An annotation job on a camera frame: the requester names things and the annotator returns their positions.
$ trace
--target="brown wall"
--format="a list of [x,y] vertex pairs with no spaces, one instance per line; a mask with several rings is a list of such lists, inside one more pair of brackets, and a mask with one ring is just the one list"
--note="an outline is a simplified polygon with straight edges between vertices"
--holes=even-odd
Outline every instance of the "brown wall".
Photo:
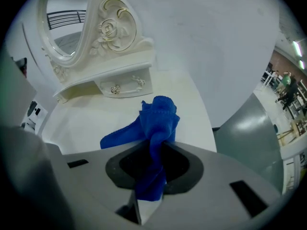
[[273,51],[270,62],[273,64],[273,70],[278,70],[281,76],[283,73],[288,71],[295,76],[297,81],[303,80],[304,85],[307,85],[307,76],[291,61],[280,53]]

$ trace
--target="carved flower ornament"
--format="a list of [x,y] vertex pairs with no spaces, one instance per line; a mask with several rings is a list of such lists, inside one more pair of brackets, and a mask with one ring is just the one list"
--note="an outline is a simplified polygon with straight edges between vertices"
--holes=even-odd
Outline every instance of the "carved flower ornament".
[[90,55],[104,56],[108,48],[116,51],[121,47],[121,38],[129,36],[127,30],[113,19],[102,21],[97,29],[100,36],[92,43]]

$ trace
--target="drawer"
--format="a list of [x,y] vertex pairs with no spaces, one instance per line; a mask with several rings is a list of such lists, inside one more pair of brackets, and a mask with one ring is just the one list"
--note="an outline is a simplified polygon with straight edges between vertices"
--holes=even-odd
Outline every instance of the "drawer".
[[112,98],[134,97],[153,93],[149,68],[95,80],[103,95]]

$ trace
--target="fluorescent light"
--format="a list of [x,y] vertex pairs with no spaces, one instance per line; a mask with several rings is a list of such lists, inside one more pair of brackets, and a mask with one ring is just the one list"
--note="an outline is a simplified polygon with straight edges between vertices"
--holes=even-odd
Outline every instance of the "fluorescent light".
[[300,57],[302,57],[301,49],[299,48],[298,43],[295,42],[295,41],[293,41],[293,44],[294,44],[294,48],[295,48],[295,50],[296,50],[296,53],[297,53]]
[[304,62],[303,61],[299,61],[299,66],[302,68],[302,69],[305,69],[305,66],[304,66]]

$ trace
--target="railing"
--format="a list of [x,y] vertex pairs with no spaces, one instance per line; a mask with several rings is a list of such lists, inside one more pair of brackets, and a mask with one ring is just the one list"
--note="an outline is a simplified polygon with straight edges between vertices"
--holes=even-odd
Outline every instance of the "railing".
[[86,10],[64,10],[47,14],[49,30],[77,23],[83,23]]

